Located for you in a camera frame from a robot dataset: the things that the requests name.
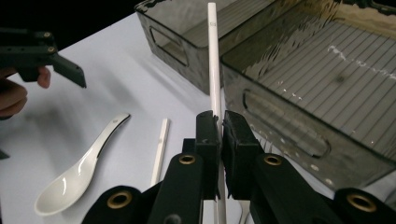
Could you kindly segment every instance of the white table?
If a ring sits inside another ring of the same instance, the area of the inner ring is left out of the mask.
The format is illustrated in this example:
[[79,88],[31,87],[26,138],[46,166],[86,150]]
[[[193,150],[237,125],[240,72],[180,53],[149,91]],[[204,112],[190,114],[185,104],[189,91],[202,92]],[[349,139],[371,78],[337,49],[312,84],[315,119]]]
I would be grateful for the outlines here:
[[[136,14],[60,54],[82,67],[87,89],[53,71],[48,90],[12,77],[29,95],[20,114],[0,122],[0,148],[10,155],[0,161],[4,224],[80,223],[106,190],[118,185],[148,189],[162,120],[169,118],[171,124],[161,179],[169,161],[181,152],[183,139],[195,137],[196,115],[210,110],[208,95],[151,53]],[[106,144],[85,194],[62,213],[38,216],[34,204],[39,193],[77,162],[121,112],[132,117]],[[332,197],[317,180],[304,177]],[[389,186],[389,181],[382,186]],[[228,223],[237,223],[239,214],[238,203],[227,200]],[[212,222],[213,203],[205,202],[204,223]]]

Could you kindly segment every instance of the white spoon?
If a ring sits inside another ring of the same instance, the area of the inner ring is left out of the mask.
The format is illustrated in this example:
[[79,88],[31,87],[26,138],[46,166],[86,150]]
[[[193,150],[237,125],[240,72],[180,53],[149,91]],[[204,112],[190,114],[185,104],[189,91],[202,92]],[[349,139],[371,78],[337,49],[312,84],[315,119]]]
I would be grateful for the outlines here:
[[108,138],[131,117],[122,113],[111,120],[84,156],[63,174],[53,180],[35,201],[35,212],[50,216],[76,202],[90,185],[96,162]]

